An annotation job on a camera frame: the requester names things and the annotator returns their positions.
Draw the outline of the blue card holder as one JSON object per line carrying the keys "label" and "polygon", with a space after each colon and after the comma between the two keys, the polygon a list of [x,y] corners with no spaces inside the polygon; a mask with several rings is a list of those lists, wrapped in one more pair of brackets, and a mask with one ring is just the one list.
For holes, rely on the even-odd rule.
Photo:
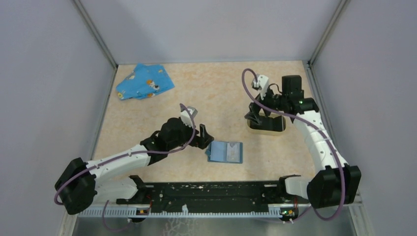
{"label": "blue card holder", "polygon": [[226,146],[228,143],[233,142],[223,142],[223,141],[213,141],[206,149],[205,154],[208,157],[208,162],[216,163],[230,163],[230,164],[241,164],[243,162],[243,143],[241,143],[241,161],[240,163],[231,163],[226,160]]}

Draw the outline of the silver VIP credit card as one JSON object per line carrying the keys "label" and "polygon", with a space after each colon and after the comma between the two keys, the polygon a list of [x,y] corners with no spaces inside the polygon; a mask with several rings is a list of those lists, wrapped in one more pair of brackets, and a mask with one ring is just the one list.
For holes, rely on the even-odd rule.
{"label": "silver VIP credit card", "polygon": [[240,163],[241,161],[241,143],[228,143],[226,146],[226,160],[231,163]]}

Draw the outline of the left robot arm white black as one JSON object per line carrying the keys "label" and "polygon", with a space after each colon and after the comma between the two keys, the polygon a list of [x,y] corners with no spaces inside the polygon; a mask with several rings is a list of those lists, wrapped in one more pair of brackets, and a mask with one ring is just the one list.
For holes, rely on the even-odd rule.
{"label": "left robot arm white black", "polygon": [[170,118],[161,128],[134,147],[99,160],[75,158],[55,183],[54,202],[74,215],[92,204],[149,204],[150,189],[138,175],[116,180],[117,176],[165,159],[187,146],[205,149],[214,140],[203,124],[196,129],[180,118]]}

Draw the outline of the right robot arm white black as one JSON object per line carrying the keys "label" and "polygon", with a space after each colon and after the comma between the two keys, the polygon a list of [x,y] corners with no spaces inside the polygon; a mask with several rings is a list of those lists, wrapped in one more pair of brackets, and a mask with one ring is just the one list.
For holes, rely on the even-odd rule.
{"label": "right robot arm white black", "polygon": [[256,100],[249,105],[245,118],[257,125],[264,124],[271,111],[285,113],[300,132],[311,155],[315,176],[306,178],[291,175],[279,179],[277,197],[289,203],[295,196],[310,202],[313,208],[337,206],[354,202],[361,171],[351,166],[334,147],[319,112],[319,107],[311,97],[304,96],[299,75],[282,77],[282,92],[275,94],[270,88],[266,75],[256,75],[252,87],[258,91]]}

